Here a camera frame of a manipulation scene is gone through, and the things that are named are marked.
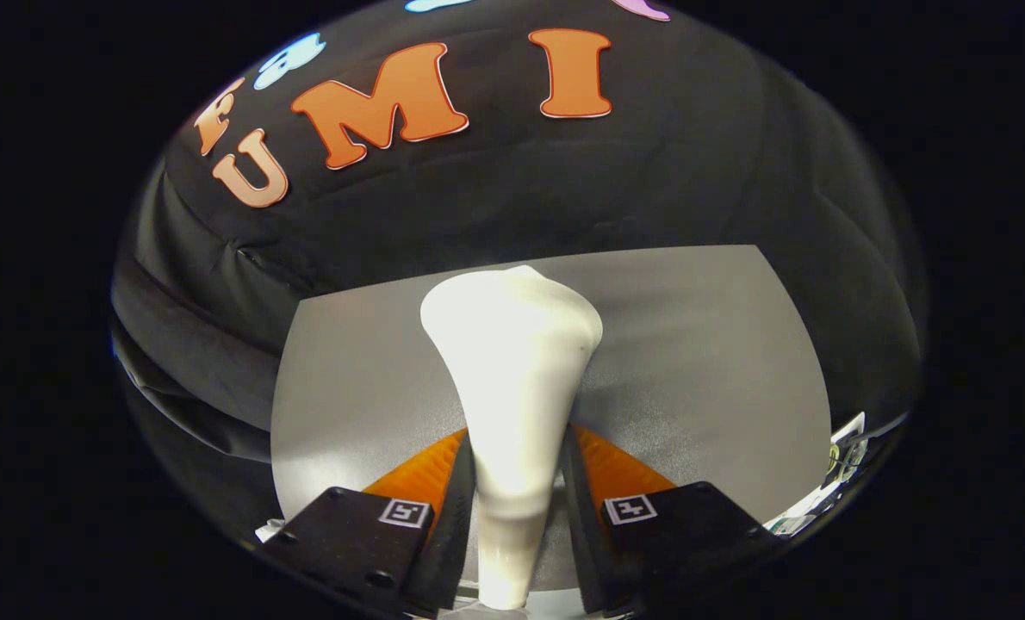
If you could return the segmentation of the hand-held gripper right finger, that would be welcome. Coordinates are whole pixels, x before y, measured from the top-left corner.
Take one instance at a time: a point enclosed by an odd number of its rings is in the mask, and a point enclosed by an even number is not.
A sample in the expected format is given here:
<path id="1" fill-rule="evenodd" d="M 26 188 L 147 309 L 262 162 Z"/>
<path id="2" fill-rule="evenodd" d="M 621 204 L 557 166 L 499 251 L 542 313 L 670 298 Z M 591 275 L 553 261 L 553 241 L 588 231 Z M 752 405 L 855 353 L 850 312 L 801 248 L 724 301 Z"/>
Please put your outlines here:
<path id="1" fill-rule="evenodd" d="M 712 483 L 676 486 L 587 428 L 565 431 L 562 476 L 587 612 L 665 616 L 785 552 L 783 538 Z"/>

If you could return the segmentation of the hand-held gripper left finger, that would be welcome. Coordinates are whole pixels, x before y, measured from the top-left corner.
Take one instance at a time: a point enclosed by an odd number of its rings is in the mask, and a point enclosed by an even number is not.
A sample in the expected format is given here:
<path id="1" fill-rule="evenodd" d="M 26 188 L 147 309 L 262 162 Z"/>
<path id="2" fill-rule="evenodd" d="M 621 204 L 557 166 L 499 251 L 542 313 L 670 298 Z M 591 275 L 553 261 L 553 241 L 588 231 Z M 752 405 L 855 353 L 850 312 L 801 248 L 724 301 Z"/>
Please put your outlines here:
<path id="1" fill-rule="evenodd" d="M 469 435 L 461 429 L 362 491 L 328 487 L 262 549 L 373 617 L 434 619 L 457 596 L 474 493 Z"/>

